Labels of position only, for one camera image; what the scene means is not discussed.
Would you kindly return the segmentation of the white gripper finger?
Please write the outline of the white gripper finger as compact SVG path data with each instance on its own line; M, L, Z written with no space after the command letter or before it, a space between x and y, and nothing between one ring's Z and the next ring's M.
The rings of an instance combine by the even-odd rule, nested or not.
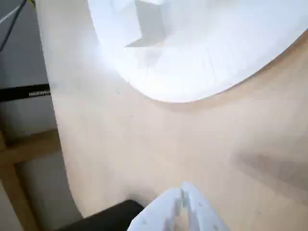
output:
M184 182L181 190L183 207L187 210L190 231L229 230L213 206L195 186Z
M182 208L182 190L171 188L144 208L130 223L130 231L173 231Z

